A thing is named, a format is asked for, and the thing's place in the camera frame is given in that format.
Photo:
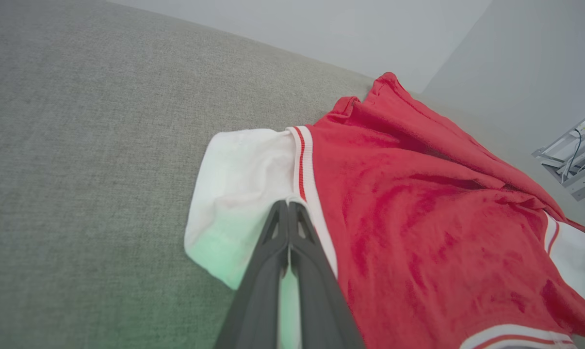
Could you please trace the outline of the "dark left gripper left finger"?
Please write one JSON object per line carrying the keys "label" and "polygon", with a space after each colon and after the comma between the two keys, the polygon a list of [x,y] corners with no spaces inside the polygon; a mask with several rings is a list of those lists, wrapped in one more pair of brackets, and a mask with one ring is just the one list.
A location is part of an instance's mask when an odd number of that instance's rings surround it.
{"label": "dark left gripper left finger", "polygon": [[270,209],[213,349],[278,349],[288,244],[288,205],[281,200]]}

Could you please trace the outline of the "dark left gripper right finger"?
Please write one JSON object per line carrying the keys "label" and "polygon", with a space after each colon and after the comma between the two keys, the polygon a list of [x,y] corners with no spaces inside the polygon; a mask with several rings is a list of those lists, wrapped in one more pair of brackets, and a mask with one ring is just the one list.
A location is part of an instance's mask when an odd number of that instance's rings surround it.
{"label": "dark left gripper right finger", "polygon": [[366,349],[306,208],[289,203],[288,218],[302,349]]}

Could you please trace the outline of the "red and white jersey garment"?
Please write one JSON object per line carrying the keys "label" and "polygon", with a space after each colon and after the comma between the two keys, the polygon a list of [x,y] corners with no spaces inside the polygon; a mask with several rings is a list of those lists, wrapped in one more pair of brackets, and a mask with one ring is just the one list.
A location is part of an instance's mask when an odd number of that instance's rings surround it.
{"label": "red and white jersey garment", "polygon": [[187,255],[237,290],[277,201],[309,214],[368,349],[577,349],[585,228],[391,72],[316,124],[216,134]]}

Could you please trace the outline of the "grey fabric sofa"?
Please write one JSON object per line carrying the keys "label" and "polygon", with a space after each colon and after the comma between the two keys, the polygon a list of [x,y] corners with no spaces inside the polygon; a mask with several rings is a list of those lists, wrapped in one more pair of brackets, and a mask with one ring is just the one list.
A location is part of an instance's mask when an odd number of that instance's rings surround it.
{"label": "grey fabric sofa", "polygon": [[212,349],[235,290],[184,248],[209,142],[314,125],[388,72],[106,0],[0,0],[0,349]]}

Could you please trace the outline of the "white metal frame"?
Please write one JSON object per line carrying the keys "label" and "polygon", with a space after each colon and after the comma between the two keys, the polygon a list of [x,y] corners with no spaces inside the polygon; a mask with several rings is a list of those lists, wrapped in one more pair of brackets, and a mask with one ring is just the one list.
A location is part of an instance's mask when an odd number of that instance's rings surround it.
{"label": "white metal frame", "polygon": [[532,155],[576,201],[585,200],[585,118]]}

